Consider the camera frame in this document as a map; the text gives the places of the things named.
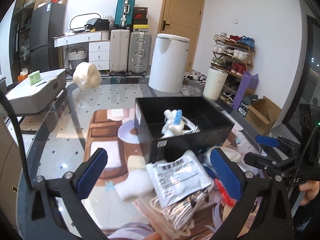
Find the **person right hand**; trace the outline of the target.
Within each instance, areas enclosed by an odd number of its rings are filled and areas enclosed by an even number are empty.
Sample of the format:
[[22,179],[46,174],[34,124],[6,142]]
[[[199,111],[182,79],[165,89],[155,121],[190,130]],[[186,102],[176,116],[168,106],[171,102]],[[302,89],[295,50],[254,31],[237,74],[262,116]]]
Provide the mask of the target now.
[[319,181],[308,180],[304,184],[299,185],[300,192],[304,192],[304,196],[300,202],[300,206],[304,206],[311,202],[319,193]]

